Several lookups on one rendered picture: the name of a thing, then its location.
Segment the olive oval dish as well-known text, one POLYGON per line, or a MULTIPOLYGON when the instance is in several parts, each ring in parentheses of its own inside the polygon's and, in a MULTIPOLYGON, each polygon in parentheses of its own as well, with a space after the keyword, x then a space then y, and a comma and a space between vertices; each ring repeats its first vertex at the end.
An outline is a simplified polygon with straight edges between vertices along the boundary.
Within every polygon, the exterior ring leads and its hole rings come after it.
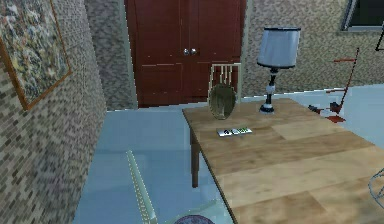
POLYGON ((208 96, 209 109, 212 115, 218 120, 227 119, 236 104, 236 93, 227 84, 216 84, 208 96))

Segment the pale green chair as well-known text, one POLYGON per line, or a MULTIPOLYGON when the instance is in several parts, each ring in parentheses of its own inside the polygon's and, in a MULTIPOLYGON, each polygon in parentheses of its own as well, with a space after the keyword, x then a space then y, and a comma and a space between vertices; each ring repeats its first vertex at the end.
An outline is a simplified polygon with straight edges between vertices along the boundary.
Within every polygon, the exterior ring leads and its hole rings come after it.
POLYGON ((163 223, 159 222, 133 152, 128 150, 126 157, 143 224, 234 224, 227 206, 218 199, 210 200, 163 223))

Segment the dark red double door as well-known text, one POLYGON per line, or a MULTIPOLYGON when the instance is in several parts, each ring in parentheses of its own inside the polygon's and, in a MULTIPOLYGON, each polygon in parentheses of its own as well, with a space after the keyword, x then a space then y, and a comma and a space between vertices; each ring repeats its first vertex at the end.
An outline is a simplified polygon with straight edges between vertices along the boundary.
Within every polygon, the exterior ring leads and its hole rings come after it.
POLYGON ((138 106, 204 102, 213 64, 238 62, 246 0, 125 0, 138 106))

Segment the wooden table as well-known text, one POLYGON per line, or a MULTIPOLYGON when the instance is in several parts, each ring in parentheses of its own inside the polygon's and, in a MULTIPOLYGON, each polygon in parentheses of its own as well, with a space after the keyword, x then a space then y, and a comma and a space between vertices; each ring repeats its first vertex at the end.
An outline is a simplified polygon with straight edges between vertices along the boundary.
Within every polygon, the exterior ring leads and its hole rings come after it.
POLYGON ((191 135, 191 172, 206 162, 235 224, 384 224, 368 182, 384 150, 289 99, 272 115, 256 102, 226 120, 206 107, 183 115, 191 135), (217 130, 252 133, 219 137, 217 130))

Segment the dark window with grey frame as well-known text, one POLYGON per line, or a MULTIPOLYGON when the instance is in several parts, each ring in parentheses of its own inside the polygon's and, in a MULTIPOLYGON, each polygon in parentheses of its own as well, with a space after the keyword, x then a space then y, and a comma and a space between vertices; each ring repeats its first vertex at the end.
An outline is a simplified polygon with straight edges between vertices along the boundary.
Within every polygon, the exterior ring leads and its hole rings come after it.
POLYGON ((342 31, 380 31, 384 25, 384 0, 348 0, 342 31))

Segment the white shade table lamp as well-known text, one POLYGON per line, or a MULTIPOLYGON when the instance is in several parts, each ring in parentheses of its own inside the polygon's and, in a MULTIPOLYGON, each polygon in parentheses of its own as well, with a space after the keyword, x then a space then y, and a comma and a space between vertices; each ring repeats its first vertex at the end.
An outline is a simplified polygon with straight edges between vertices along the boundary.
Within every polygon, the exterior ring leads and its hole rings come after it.
POLYGON ((266 86, 266 101, 259 109, 261 113, 274 113, 275 79, 279 70, 296 66, 300 33, 300 27, 265 27, 263 30, 257 64, 270 69, 271 79, 266 86))

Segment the red thin-framed stand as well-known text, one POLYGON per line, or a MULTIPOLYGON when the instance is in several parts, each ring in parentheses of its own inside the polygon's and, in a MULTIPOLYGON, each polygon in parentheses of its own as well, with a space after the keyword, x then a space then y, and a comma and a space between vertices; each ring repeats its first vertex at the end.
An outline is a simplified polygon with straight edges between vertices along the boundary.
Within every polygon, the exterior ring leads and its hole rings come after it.
POLYGON ((355 67, 357 65, 359 52, 360 52, 360 48, 357 48, 355 56, 353 58, 339 58, 339 59, 333 60, 334 63, 341 63, 341 62, 352 62, 353 63, 351 73, 349 75, 346 86, 343 89, 332 89, 332 90, 326 91, 327 94, 334 93, 334 92, 342 92, 343 96, 341 98, 341 101, 339 103, 331 102, 327 108, 318 108, 316 106, 309 105, 308 109, 310 111, 315 112, 317 114, 321 114, 322 112, 331 112, 331 115, 326 115, 325 118, 330 120, 333 123, 341 123, 341 122, 345 121, 345 119, 340 116, 340 112, 343 108, 345 97, 346 97, 347 92, 349 90, 349 86, 350 86, 350 83, 351 83, 351 80, 352 80, 352 77, 354 74, 354 70, 355 70, 355 67))

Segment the framed mottled wall picture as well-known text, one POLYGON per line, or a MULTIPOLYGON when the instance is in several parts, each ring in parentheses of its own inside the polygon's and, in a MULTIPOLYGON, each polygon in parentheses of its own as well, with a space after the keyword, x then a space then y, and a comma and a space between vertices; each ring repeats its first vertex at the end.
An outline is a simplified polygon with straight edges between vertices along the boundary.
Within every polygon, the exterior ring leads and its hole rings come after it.
POLYGON ((0 0, 0 56, 25 110, 72 73, 53 0, 0 0))

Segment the pale slatted chair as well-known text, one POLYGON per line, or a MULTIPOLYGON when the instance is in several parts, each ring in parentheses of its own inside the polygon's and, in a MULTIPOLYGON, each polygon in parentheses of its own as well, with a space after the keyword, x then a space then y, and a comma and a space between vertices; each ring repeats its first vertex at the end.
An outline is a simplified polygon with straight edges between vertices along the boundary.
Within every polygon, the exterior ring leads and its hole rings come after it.
POLYGON ((208 92, 211 92, 214 86, 215 74, 219 74, 219 82, 227 84, 233 88, 236 96, 236 102, 241 102, 242 93, 242 70, 240 63, 219 63, 212 64, 210 67, 208 92))

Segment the black bar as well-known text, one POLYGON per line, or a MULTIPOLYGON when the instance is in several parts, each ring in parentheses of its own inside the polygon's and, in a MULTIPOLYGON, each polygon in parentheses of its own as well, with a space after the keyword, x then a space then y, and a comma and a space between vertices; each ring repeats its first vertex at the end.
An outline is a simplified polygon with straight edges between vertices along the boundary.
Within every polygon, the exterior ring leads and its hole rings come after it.
POLYGON ((383 51, 384 50, 384 48, 380 47, 383 39, 384 39, 384 21, 382 24, 382 30, 381 30, 380 37, 379 37, 378 42, 377 42, 376 47, 375 47, 375 51, 383 51))

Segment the silver remote control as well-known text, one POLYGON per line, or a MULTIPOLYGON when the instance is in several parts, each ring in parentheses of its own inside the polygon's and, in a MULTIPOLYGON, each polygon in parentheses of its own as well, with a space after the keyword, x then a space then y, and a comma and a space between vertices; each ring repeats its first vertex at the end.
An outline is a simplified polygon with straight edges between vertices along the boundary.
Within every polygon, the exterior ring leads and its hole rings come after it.
POLYGON ((249 134, 249 133, 252 133, 252 130, 247 128, 247 127, 217 130, 217 134, 219 135, 219 137, 244 135, 244 134, 249 134))

